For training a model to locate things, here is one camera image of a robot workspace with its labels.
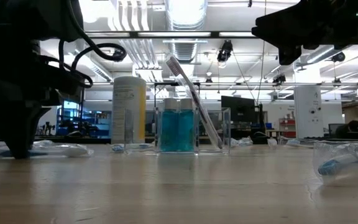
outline laboratory bench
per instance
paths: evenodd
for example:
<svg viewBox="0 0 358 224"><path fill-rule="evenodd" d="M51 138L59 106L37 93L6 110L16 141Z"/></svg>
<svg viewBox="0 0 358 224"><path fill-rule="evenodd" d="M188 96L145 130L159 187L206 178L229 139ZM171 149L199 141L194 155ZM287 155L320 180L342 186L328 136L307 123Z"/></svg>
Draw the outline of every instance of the laboratory bench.
<svg viewBox="0 0 358 224"><path fill-rule="evenodd" d="M0 159L0 223L358 223L358 181L324 186L312 149Z"/></svg>

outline person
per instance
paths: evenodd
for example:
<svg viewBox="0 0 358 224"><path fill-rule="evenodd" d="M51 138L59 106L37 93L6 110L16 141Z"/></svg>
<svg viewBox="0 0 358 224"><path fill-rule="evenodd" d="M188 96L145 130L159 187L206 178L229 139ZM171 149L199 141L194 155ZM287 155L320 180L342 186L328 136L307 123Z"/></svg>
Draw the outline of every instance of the person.
<svg viewBox="0 0 358 224"><path fill-rule="evenodd" d="M351 139L350 133L358 132L358 121L351 121L349 124L339 126L335 131L335 137L338 139Z"/></svg>

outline blue liquid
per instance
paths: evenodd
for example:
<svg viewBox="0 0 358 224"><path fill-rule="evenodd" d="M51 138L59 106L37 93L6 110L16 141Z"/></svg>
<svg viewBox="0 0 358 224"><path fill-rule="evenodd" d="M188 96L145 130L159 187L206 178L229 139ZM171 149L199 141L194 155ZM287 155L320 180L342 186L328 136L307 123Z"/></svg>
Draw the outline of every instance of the blue liquid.
<svg viewBox="0 0 358 224"><path fill-rule="evenodd" d="M178 150L178 113L175 110L165 110L162 112L161 120L161 151L176 152Z"/></svg>
<svg viewBox="0 0 358 224"><path fill-rule="evenodd" d="M178 119L178 151L194 152L194 112L181 110Z"/></svg>

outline ceiling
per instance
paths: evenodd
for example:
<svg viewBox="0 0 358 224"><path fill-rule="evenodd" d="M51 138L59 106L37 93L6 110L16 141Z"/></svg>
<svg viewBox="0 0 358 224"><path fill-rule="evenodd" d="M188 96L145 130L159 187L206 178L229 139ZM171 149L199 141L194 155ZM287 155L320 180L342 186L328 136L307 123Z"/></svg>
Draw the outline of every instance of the ceiling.
<svg viewBox="0 0 358 224"><path fill-rule="evenodd" d="M256 18L285 9L297 2L296 0L267 0L266 2L254 0L253 6L247 7L248 1L209 0L204 30L250 31L255 24ZM92 11L96 12L96 15L85 15L95 17L95 22L84 23L85 31L111 30L108 26L108 17L111 16L111 12L103 4L109 4L109 1L91 1L87 9L83 9L83 14L89 14ZM167 30L164 0L148 0L147 4L149 5L148 23L150 30ZM119 41L114 39L95 39L94 41L96 43L113 42L119 44ZM279 66L277 60L278 49L274 46L259 39L233 39L234 54L227 61L227 66L218 70L216 61L211 63L211 58L215 58L215 53L221 48L224 39L208 39L207 41L205 44L199 44L196 58L197 65L195 66L194 76L196 77L195 80L200 82L205 81L207 72L212 73L213 82L218 82L218 80L226 83L243 82L244 79L241 73L244 74L248 82L260 82L261 77L268 75L274 68ZM58 40L48 40L42 42L41 47L44 53L57 57L57 45ZM168 45L164 44L161 39L154 39L153 46L156 56L159 58L159 64L162 65L164 56L169 53ZM74 52L75 48L75 43L65 45L66 52ZM304 55L310 53L310 51L303 51ZM346 60L342 63L337 63L335 69L333 69L332 62L318 64L323 82L331 82L335 76L338 77L358 70L358 46L349 47L344 50L344 53ZM113 78L121 75L132 75L133 63L129 57L119 63L105 61L96 54L91 54L89 57L98 62ZM87 66L81 65L81 62L78 69L91 76L96 82L105 82L104 79L95 75ZM162 70L163 78L169 80L170 72L168 68L162 65ZM286 70L285 75L287 82L293 81L293 69ZM262 81L271 82L273 76L274 74L268 75L267 79L263 78ZM358 76L354 76L346 80L346 82L358 82ZM103 87L96 86L93 90L103 90Z"/></svg>

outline wooden table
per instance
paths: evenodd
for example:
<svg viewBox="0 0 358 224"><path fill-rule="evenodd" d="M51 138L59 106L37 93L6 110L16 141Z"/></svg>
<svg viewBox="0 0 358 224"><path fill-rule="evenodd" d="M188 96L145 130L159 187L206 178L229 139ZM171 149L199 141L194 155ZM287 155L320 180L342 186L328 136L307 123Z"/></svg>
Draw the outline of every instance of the wooden table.
<svg viewBox="0 0 358 224"><path fill-rule="evenodd" d="M358 223L358 184L325 187L311 149L230 156L0 159L0 223Z"/></svg>

